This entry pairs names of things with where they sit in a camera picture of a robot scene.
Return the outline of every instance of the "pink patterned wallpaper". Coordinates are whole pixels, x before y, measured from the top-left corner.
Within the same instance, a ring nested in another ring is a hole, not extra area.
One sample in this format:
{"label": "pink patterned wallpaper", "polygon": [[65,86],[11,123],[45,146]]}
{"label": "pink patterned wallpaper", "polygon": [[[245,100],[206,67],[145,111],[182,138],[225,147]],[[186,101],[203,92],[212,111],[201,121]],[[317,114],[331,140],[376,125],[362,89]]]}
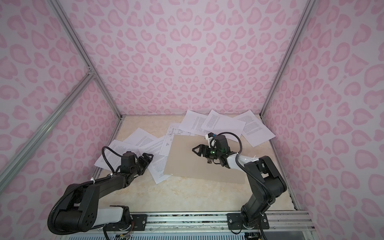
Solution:
{"label": "pink patterned wallpaper", "polygon": [[0,239],[51,239],[49,211],[68,185],[90,179],[116,121],[91,82],[0,196]]}
{"label": "pink patterned wallpaper", "polygon": [[321,0],[267,126],[321,239],[384,238],[384,1]]}
{"label": "pink patterned wallpaper", "polygon": [[44,0],[0,2],[0,172],[87,70]]}
{"label": "pink patterned wallpaper", "polygon": [[306,0],[63,0],[123,114],[260,112]]}

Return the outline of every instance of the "white paper sheet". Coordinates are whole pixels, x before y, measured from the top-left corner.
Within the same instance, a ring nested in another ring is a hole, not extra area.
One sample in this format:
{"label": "white paper sheet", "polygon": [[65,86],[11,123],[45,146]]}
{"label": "white paper sheet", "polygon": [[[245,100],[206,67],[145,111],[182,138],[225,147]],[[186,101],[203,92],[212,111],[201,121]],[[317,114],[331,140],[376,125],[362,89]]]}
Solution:
{"label": "white paper sheet", "polygon": [[[231,132],[240,137],[243,132],[243,128],[245,126],[245,122],[236,120],[234,118],[221,115],[214,110],[211,110],[208,117],[205,119],[202,129],[213,132],[214,134],[219,134],[221,132]],[[230,134],[225,135],[226,138],[234,140],[238,142],[235,136]]]}
{"label": "white paper sheet", "polygon": [[[120,155],[123,155],[124,153],[131,151],[131,152],[134,152],[137,155],[137,157],[141,156],[139,147],[126,142],[113,140],[109,145],[109,147]],[[111,164],[113,169],[116,170],[116,168],[121,165],[121,157],[116,156],[114,153],[112,153],[108,149],[105,150],[105,157],[107,158],[108,162]],[[101,168],[110,170],[107,163],[104,161],[104,158],[102,155],[99,157],[99,159],[97,159],[94,165],[96,167],[101,167]]]}
{"label": "white paper sheet", "polygon": [[240,114],[234,119],[244,121],[245,126],[243,130],[243,136],[252,145],[256,147],[263,142],[268,141],[275,137],[271,132],[252,112],[251,110]]}
{"label": "white paper sheet", "polygon": [[207,115],[188,110],[187,114],[183,118],[183,121],[179,125],[179,129],[200,136],[205,136],[210,133],[210,131],[201,128],[206,118]]}
{"label": "white paper sheet", "polygon": [[157,137],[153,136],[149,132],[144,131],[141,128],[137,128],[124,142],[141,147],[156,140]]}
{"label": "white paper sheet", "polygon": [[164,174],[164,169],[166,167],[168,156],[160,155],[160,150],[161,146],[163,145],[163,141],[164,136],[139,148],[139,151],[142,153],[153,154],[153,159],[148,166],[148,170],[151,173],[153,180],[155,180],[156,184],[159,184],[170,177],[170,175]]}
{"label": "white paper sheet", "polygon": [[167,133],[164,138],[163,145],[161,147],[160,154],[168,156],[170,151],[170,146],[172,145],[173,137],[175,135],[187,135],[187,136],[194,136],[195,134],[191,132],[185,132],[179,129],[180,123],[171,122],[171,124],[168,127]]}

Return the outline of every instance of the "metal grate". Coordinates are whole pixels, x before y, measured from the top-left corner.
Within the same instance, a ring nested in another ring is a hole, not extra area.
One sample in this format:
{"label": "metal grate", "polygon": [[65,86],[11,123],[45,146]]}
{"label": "metal grate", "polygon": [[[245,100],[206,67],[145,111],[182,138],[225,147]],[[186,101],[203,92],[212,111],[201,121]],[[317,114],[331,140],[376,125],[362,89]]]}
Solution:
{"label": "metal grate", "polygon": [[[119,240],[108,234],[111,240]],[[72,234],[68,240],[105,240],[103,233]],[[244,233],[135,233],[129,240],[244,240]]]}

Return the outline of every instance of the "beige board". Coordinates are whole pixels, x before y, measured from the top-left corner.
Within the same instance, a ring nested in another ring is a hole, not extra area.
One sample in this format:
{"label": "beige board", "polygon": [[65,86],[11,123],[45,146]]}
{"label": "beige board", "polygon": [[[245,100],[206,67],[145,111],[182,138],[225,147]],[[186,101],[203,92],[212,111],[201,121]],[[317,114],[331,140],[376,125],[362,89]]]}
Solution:
{"label": "beige board", "polygon": [[[237,152],[239,143],[227,140],[231,151]],[[237,184],[245,183],[244,172],[237,169],[228,169],[218,164],[209,164],[206,158],[193,153],[192,148],[200,144],[208,144],[205,137],[175,135],[164,174]]]}

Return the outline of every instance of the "marble tabletop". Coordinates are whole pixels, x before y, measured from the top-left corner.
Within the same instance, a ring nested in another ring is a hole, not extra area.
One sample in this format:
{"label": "marble tabletop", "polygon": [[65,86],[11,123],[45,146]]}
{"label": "marble tabletop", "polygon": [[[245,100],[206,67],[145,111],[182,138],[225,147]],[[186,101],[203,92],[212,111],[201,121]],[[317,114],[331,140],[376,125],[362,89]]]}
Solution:
{"label": "marble tabletop", "polygon": [[[127,116],[116,139],[125,140],[138,127],[155,137],[162,137],[171,122],[181,122],[183,117]],[[269,156],[279,169],[269,142],[252,147],[243,136],[240,139],[243,144],[242,155]],[[103,170],[100,176],[103,177],[109,173],[110,171]],[[147,170],[129,187],[102,197],[99,200],[99,207],[125,205],[129,206],[131,212],[239,211],[251,195],[252,191],[247,179],[245,184],[234,184],[171,176],[156,184]],[[276,202],[269,210],[294,210],[288,191],[276,198]]]}

